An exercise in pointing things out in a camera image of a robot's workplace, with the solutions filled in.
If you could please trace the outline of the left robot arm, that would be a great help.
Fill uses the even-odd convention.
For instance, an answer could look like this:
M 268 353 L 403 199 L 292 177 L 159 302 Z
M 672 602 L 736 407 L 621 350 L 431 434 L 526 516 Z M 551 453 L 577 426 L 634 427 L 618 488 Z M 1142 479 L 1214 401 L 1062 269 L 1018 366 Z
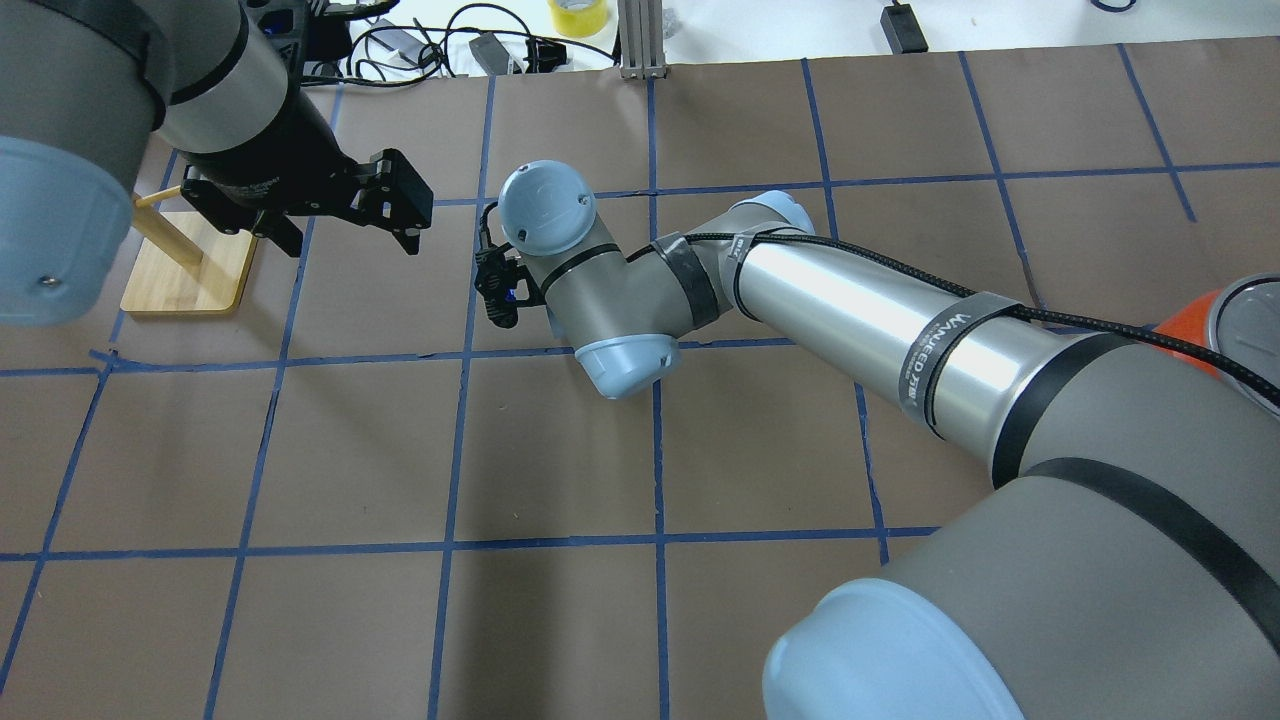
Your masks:
M 433 192 L 396 149 L 360 163 L 303 92 L 390 8 L 329 1 L 5 1 L 3 323 L 55 325 L 97 301 L 132 223 L 150 135 L 187 160 L 186 201 L 225 234 L 297 258 L 297 217 L 392 233 L 415 255 Z

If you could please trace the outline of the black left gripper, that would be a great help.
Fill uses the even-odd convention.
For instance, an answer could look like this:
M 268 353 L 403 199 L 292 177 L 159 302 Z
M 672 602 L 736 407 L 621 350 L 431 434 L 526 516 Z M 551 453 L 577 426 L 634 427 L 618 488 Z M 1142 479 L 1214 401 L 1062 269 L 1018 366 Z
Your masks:
M 248 141 L 219 152 L 180 154 L 188 163 L 183 199 L 214 228 L 251 231 L 288 258 L 305 233 L 289 215 L 326 215 L 392 234 L 417 254 L 431 227 L 434 192 L 398 149 L 358 164 L 339 147 L 314 105 L 284 105 Z

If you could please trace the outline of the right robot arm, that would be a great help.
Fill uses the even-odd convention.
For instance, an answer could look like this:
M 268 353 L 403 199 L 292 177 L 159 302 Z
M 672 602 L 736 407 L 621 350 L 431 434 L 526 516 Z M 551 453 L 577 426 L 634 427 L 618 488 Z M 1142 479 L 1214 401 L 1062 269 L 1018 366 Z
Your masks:
M 1277 388 L 1197 345 L 957 287 L 769 191 L 625 258 L 588 182 L 497 200 L 598 392 L 731 309 L 977 456 L 993 493 L 771 650 L 771 719 L 1275 719 Z

